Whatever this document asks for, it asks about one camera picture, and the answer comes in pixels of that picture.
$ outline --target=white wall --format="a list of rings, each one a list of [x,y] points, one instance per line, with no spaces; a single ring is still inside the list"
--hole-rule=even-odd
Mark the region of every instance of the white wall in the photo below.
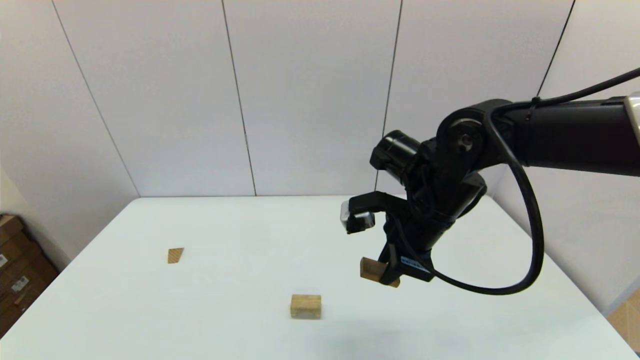
[[[141,196],[254,195],[220,1],[56,7]]]
[[[640,66],[638,13],[637,1],[576,1],[540,95],[580,90]],[[636,90],[638,79],[590,98]],[[543,168],[527,174],[540,204],[547,252],[597,308],[612,311],[640,285],[640,179]],[[500,183],[495,200],[529,228],[512,175]]]
[[[1,1],[13,207],[72,259],[139,194],[371,191],[384,131],[535,95],[570,3]]]
[[[40,217],[27,203],[15,183],[2,169],[0,164],[0,213],[18,214],[27,228],[27,232],[42,246],[49,259],[59,268],[65,268],[70,262],[58,243],[54,243],[48,230],[40,222]]]
[[[0,1],[0,31],[0,162],[73,258],[138,194],[52,4]]]

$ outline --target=panel seam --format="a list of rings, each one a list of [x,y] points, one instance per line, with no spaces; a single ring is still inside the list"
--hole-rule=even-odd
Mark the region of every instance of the panel seam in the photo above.
[[[116,145],[116,142],[113,139],[113,135],[111,134],[111,131],[109,130],[109,126],[107,126],[107,122],[104,121],[104,116],[102,116],[102,112],[100,111],[100,107],[98,106],[98,102],[95,100],[95,97],[93,96],[93,92],[91,91],[91,87],[89,86],[89,82],[86,80],[86,76],[84,76],[84,72],[82,70],[82,67],[80,66],[80,62],[78,61],[78,58],[76,56],[76,52],[74,51],[74,48],[71,46],[71,41],[69,40],[69,36],[67,35],[67,30],[65,29],[65,26],[62,24],[62,19],[60,18],[60,14],[58,13],[58,8],[56,7],[56,3],[53,0],[51,0],[51,4],[53,5],[53,10],[56,12],[56,16],[58,17],[58,22],[60,23],[60,26],[62,27],[62,32],[65,34],[65,38],[67,39],[67,44],[69,45],[69,49],[71,50],[71,54],[74,56],[74,59],[76,61],[76,65],[78,66],[78,70],[80,70],[80,75],[82,75],[82,79],[84,80],[84,84],[86,85],[86,89],[87,89],[87,91],[89,91],[89,95],[91,96],[91,100],[93,101],[93,105],[95,106],[95,109],[98,111],[98,115],[100,115],[100,119],[102,120],[102,125],[104,125],[104,128],[106,129],[107,134],[109,135],[109,139],[111,139],[111,143],[113,144],[113,147],[116,149],[116,153],[118,154],[118,157],[120,158],[120,161],[122,162],[122,166],[124,167],[124,170],[127,172],[127,176],[129,176],[129,180],[131,181],[131,184],[133,185],[134,190],[136,190],[136,193],[138,194],[138,197],[140,197],[140,192],[138,191],[138,187],[136,186],[136,183],[133,181],[133,177],[131,177],[131,173],[129,172],[129,168],[127,168],[127,164],[124,162],[122,154],[120,154],[120,149],[118,149],[118,146]]]
[[[387,113],[389,111],[389,98],[391,97],[391,81],[394,78],[394,65],[396,64],[396,49],[398,47],[398,34],[400,34],[400,19],[402,18],[402,4],[404,0],[400,0],[400,9],[398,11],[398,24],[396,28],[396,41],[394,42],[394,54],[391,58],[391,74],[389,74],[389,88],[387,89],[387,104],[385,105],[385,118],[382,121],[382,135],[380,138],[385,136],[385,128],[387,126]],[[378,189],[378,175],[380,174],[380,170],[376,171],[376,181],[373,184],[373,190],[376,191]]]
[[[253,165],[251,163],[251,152],[249,151],[249,139],[246,135],[246,125],[244,124],[244,113],[242,111],[242,101],[240,100],[240,87],[238,86],[238,76],[236,74],[236,62],[234,61],[234,52],[231,50],[231,35],[229,34],[229,24],[227,23],[227,11],[225,9],[225,0],[220,0],[222,4],[222,15],[225,18],[225,29],[227,29],[227,41],[229,42],[229,54],[231,55],[231,66],[234,70],[234,80],[236,81],[236,93],[238,96],[238,106],[240,107],[240,119],[242,119],[242,129],[244,131],[244,143],[246,145],[246,155],[249,159],[249,171],[251,172],[251,182],[253,183],[253,195],[258,196],[255,189],[255,177],[253,176]]]
[[[569,23],[569,18],[571,17],[571,12],[573,11],[574,5],[575,5],[575,0],[573,0],[573,2],[571,3],[571,8],[569,8],[569,13],[567,14],[566,20],[564,21],[564,26],[562,27],[562,32],[560,32],[560,38],[558,38],[558,43],[556,44],[556,48],[554,49],[554,54],[551,56],[551,61],[549,61],[549,66],[547,67],[547,71],[545,71],[545,75],[542,77],[542,82],[540,83],[540,87],[538,88],[538,93],[536,94],[536,96],[540,96],[540,92],[542,91],[542,86],[545,84],[545,80],[547,79],[547,75],[549,74],[549,70],[551,69],[551,64],[553,64],[558,48],[560,47],[560,42],[562,41],[564,31],[566,30],[566,25]]]

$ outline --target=label on box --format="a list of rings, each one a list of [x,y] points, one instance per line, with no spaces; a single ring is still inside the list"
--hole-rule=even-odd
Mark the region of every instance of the label on box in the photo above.
[[[29,284],[29,279],[27,279],[26,276],[23,276],[11,286],[11,290],[13,290],[14,293],[18,293],[20,290],[24,289],[27,284]]]

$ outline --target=triangular wooden block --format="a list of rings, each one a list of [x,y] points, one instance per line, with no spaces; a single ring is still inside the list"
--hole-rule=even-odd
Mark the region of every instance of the triangular wooden block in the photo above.
[[[184,247],[169,249],[169,255],[167,256],[166,262],[168,264],[177,263],[178,261],[180,261],[180,257],[182,256],[183,251],[184,251]]]

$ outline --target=white sticker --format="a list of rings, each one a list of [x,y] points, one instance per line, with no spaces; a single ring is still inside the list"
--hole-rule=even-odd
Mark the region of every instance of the white sticker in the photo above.
[[[23,276],[12,285],[11,290],[13,290],[14,293],[17,293],[20,290],[24,289],[27,284],[29,284],[29,279],[27,279],[26,276]]]
[[[418,269],[418,270],[422,270],[422,271],[424,271],[424,272],[429,272],[429,271],[428,271],[427,269],[425,269],[422,265],[420,265],[420,263],[419,263],[419,262],[417,262],[416,260],[409,259],[409,258],[406,258],[406,257],[404,257],[404,256],[401,256],[401,257],[400,257],[400,261],[401,261],[403,264],[405,264],[405,265],[409,265],[409,266],[410,266],[410,267],[412,267],[412,268],[416,268],[416,269]]]

